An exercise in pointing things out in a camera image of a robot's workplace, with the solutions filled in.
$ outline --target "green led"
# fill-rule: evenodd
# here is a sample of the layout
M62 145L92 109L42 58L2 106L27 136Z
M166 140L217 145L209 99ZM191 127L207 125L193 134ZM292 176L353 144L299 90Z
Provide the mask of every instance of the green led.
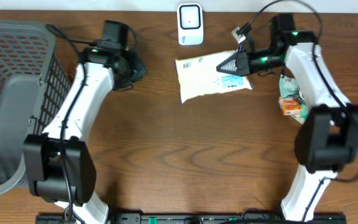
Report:
M260 60L265 63L267 61L267 59L269 59L268 57L262 57Z

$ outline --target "white package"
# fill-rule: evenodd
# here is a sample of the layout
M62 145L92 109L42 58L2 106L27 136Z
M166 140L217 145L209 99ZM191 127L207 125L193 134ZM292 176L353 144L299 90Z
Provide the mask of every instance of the white package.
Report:
M235 50L183 60L175 60L180 84L181 103L196 96L252 89L247 77L238 77L216 71L216 66Z

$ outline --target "white background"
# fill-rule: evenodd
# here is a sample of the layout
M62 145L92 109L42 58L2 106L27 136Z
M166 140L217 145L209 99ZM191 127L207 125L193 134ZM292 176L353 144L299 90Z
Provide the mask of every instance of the white background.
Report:
M198 0L207 12L255 12L273 0ZM358 13L358 0L305 0L318 12ZM181 0L0 0L0 9L176 11ZM280 2L273 12L308 12L295 2Z

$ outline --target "brown wooden surface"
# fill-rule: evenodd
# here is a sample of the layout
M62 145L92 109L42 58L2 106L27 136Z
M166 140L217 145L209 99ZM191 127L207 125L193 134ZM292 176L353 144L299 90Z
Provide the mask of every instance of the brown wooden surface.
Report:
M230 33L254 13L205 13L204 42L183 47L173 12L0 11L0 19L52 22L70 37L101 37L105 19L132 26L148 73L135 90L111 93L91 132L89 150L96 191L110 205L143 212L230 212L274 209L287 194L297 162L293 141L300 125L282 116L278 78L250 77L255 90L194 98L179 104L173 61L237 47ZM269 44L269 19L254 24L257 46ZM317 29L311 14L297 14L297 28ZM358 103L358 15L325 14L321 45L336 83ZM73 74L76 58L59 40L58 57ZM349 165L343 177L358 169ZM320 212L344 212L358 223L358 183L329 186ZM0 196L0 223L33 223L56 206L15 189Z

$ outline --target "gray plastic basket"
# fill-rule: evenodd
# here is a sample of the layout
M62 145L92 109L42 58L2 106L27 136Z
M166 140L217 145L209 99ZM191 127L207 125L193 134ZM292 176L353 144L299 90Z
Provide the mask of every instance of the gray plastic basket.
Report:
M44 25L0 21L0 194L27 186L24 139L42 133L69 88Z

